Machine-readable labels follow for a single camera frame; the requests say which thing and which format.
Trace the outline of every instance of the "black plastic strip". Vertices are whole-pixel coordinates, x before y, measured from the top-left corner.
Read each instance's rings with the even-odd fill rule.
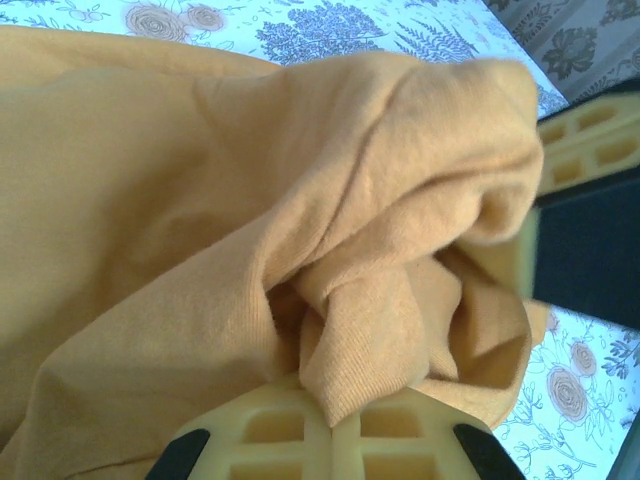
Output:
[[[188,480],[211,434],[193,430],[173,440],[145,477],[146,480]]]
[[[526,480],[498,439],[490,433],[466,423],[453,427],[453,433],[480,480]]]

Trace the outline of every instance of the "floral tablecloth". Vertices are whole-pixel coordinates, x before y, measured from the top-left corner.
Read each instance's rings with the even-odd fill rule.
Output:
[[[0,0],[0,24],[141,35],[282,65],[364,50],[432,62],[516,58],[539,115],[566,105],[482,0]],[[640,407],[640,335],[556,310],[496,430],[529,479],[604,479]]]
[[[640,409],[640,332],[554,309],[495,434],[533,480],[607,477]]]

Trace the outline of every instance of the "orange rose pattern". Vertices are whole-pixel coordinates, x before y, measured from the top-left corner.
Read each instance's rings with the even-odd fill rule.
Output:
[[[547,390],[553,406],[567,420],[578,423],[587,415],[587,394],[569,370],[553,368],[547,376]]]
[[[170,10],[155,6],[134,7],[127,13],[127,27],[141,37],[183,42],[187,37],[184,23]]]
[[[587,344],[576,342],[571,346],[571,360],[581,375],[591,377],[597,369],[596,357]]]
[[[201,5],[187,10],[189,24],[199,30],[215,32],[224,27],[222,14],[213,8]]]

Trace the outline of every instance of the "gray patterned fabric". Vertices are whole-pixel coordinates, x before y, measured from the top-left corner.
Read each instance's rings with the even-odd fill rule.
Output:
[[[569,101],[640,75],[640,0],[485,0]]]

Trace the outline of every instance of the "blue leaf pattern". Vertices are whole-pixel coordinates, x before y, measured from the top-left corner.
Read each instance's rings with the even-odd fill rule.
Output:
[[[396,33],[400,41],[396,45],[400,51],[429,62],[463,62],[478,53],[476,47],[467,42],[460,33],[452,27],[444,26],[436,20],[440,28],[428,25],[419,20],[416,27],[408,27],[401,23],[398,26],[404,33]]]

